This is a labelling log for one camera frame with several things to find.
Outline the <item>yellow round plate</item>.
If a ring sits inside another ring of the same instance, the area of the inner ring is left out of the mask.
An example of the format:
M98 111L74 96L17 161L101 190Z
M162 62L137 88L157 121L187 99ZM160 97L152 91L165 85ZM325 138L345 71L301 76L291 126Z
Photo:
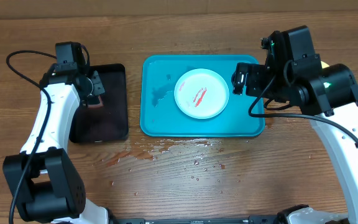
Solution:
M321 66L322 66L322 68L328 68L329 67L329 65L327 63L323 62L323 61L321 61Z

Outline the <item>light blue round plate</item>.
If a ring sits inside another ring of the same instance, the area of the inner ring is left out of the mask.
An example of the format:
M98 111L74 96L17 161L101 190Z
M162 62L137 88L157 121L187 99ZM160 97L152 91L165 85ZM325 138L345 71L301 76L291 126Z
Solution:
M229 88L215 71L197 68L183 74L174 88L178 108L195 119L210 119L219 115L228 104Z

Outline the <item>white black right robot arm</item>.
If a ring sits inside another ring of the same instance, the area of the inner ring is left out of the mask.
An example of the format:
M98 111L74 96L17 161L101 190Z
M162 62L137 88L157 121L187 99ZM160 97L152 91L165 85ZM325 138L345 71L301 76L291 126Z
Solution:
M279 214L282 223L358 223L358 84L343 64L288 60L277 67L238 63L232 76L233 92L257 101L283 103L270 114L254 118L300 118L310 121L319 136L341 185L347 215L334 219L328 212L307 212L296 206Z

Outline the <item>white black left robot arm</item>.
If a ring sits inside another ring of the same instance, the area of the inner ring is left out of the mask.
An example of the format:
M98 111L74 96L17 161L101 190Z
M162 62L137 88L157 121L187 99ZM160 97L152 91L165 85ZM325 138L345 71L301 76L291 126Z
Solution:
M111 212L87 199L67 154L74 114L93 92L89 65L55 64L43 76L40 108L28 140L2 170L12 194L9 213L25 222L114 223Z

